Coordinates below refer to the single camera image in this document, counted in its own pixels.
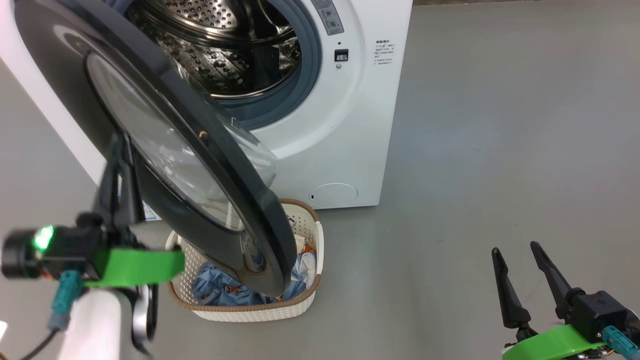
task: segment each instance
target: green light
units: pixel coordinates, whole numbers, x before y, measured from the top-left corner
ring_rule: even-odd
[[[49,247],[51,238],[53,238],[53,225],[45,226],[36,233],[33,238],[33,245],[36,245],[38,250],[43,251]]]

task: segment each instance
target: brown basket rim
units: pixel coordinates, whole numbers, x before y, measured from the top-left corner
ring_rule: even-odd
[[[307,210],[311,217],[317,222],[319,221],[317,213],[311,208],[311,206],[305,204],[302,201],[294,200],[294,199],[280,199],[282,204],[288,205],[296,205],[305,210]],[[320,280],[322,278],[322,274],[316,274],[316,278],[314,279],[313,284],[309,289],[303,291],[299,296],[282,302],[274,302],[272,304],[263,304],[263,305],[250,305],[250,306],[212,306],[212,305],[192,305],[184,302],[178,294],[175,292],[175,288],[173,287],[173,283],[171,281],[167,282],[167,287],[169,289],[169,295],[173,301],[175,301],[179,306],[191,310],[191,311],[206,311],[210,313],[246,313],[249,311],[260,311],[260,310],[271,310],[278,309],[280,307],[289,307],[298,305],[299,303],[307,300],[311,294],[316,292],[317,287],[320,285]]]

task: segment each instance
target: teal connector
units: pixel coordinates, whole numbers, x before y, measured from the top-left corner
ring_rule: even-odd
[[[58,291],[51,303],[53,313],[49,318],[47,328],[51,331],[65,331],[71,319],[71,307],[80,296],[84,280],[82,275],[75,270],[66,270],[60,275]]]
[[[602,331],[602,341],[617,351],[627,360],[640,359],[638,346],[629,340],[620,330],[607,326]]]

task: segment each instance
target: washing machine door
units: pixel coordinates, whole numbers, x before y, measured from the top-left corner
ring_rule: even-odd
[[[269,168],[260,164],[259,145],[103,3],[19,0],[15,20],[38,68],[106,158],[113,131],[130,134],[145,201],[223,271],[281,295],[296,247],[278,198],[256,170]],[[239,143],[258,154],[253,162]]]

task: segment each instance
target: blue fabric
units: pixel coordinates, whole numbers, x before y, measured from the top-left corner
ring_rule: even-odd
[[[296,264],[291,270],[291,283],[281,296],[282,301],[291,300],[307,289],[307,272],[300,272],[301,258],[302,254],[298,254]],[[227,291],[226,286],[238,288],[238,291]],[[209,262],[200,268],[191,291],[202,305],[208,306],[249,306],[276,302],[276,298],[265,297],[247,288]]]

